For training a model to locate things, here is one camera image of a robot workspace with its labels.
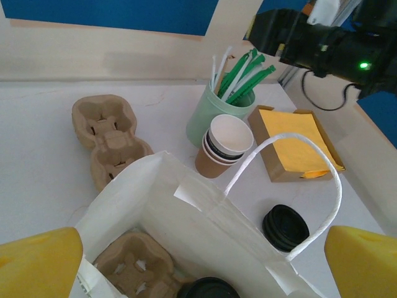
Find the green led light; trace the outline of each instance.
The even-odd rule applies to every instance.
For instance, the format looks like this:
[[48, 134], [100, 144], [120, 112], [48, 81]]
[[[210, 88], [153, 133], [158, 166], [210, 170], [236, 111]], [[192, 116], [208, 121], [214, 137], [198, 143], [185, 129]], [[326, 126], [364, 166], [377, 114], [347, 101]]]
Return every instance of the green led light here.
[[371, 63], [361, 62], [359, 66], [361, 70], [369, 70], [371, 68]]

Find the blue panel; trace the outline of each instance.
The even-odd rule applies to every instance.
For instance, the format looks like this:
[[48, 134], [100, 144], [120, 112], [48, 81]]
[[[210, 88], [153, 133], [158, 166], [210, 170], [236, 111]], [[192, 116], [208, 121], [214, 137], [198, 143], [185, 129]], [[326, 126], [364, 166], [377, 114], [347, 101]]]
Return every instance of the blue panel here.
[[358, 101], [383, 134], [397, 148], [397, 97], [379, 92]]
[[355, 31], [352, 27], [352, 13], [350, 14], [350, 16], [343, 22], [343, 24], [341, 25], [341, 27], [343, 29], [347, 29], [349, 31]]
[[1, 0], [10, 19], [205, 35], [218, 0]]
[[289, 8], [301, 11], [306, 5], [307, 0], [264, 0], [258, 10], [258, 14], [270, 9]]

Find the white paper cup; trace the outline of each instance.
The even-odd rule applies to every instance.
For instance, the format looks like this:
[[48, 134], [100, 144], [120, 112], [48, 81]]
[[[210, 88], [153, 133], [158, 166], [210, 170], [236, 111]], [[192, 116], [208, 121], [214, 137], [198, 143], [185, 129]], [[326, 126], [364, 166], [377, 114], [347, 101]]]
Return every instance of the white paper cup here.
[[212, 120], [208, 134], [216, 149], [226, 156], [241, 155], [254, 143], [254, 136], [248, 125], [227, 114], [218, 115]]
[[223, 157], [217, 155], [217, 153], [214, 152], [214, 151], [211, 149], [211, 147], [208, 145], [208, 143], [207, 143], [207, 133], [205, 133], [205, 135], [203, 136], [202, 146], [203, 146], [204, 150], [205, 150], [209, 155], [212, 156], [212, 158], [214, 158], [214, 159], [220, 161], [221, 163], [226, 163], [226, 164], [229, 164], [229, 165], [233, 165], [233, 164], [237, 163], [237, 161], [239, 161], [239, 160], [244, 156], [244, 155], [241, 155], [239, 158], [236, 158], [236, 159], [233, 159], [233, 160], [229, 160], [229, 159], [226, 159], [226, 158], [223, 158]]

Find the green straw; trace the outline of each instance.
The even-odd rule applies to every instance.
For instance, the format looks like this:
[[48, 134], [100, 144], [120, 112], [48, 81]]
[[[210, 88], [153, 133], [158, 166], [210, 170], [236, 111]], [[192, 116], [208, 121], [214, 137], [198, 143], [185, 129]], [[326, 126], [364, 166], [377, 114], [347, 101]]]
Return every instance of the green straw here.
[[266, 78], [274, 71], [275, 71], [274, 65], [270, 65], [265, 70], [258, 72], [247, 83], [242, 85], [241, 88], [239, 88], [232, 96], [230, 96], [226, 101], [226, 103], [235, 106], [241, 98], [243, 98], [245, 95], [250, 93], [256, 85], [258, 85], [264, 78]]
[[248, 64], [247, 68], [244, 70], [243, 75], [241, 76], [241, 79], [248, 74], [255, 66], [261, 64], [262, 62], [265, 62], [265, 56], [264, 55], [259, 55], [255, 60], [251, 61], [250, 64]]
[[238, 74], [238, 72], [240, 71], [240, 69], [243, 67], [244, 63], [247, 61], [247, 59], [249, 58], [249, 54], [252, 53], [252, 57], [257, 56], [257, 49], [254, 48], [251, 51], [249, 51], [248, 53], [245, 53], [236, 63], [236, 65], [233, 67], [233, 69], [225, 75], [225, 77], [223, 78], [222, 82], [221, 82], [221, 87], [219, 89], [218, 92], [218, 97], [222, 98], [222, 96], [224, 95], [224, 93], [226, 92], [226, 90], [229, 88], [231, 82], [233, 81], [233, 79], [236, 77], [236, 75]]

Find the green cup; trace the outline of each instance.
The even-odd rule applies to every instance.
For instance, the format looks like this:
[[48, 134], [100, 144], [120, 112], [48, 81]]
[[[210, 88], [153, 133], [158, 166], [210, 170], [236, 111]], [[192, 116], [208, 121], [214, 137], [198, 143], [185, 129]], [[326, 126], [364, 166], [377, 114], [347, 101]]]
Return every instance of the green cup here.
[[212, 119], [221, 114], [229, 114], [243, 119], [251, 111], [254, 103], [255, 94], [251, 91], [239, 100], [236, 106], [227, 104], [215, 95], [208, 84], [197, 104], [196, 110], [194, 110], [192, 117], [187, 123], [187, 138], [193, 145], [200, 148], [203, 136], [210, 128]]

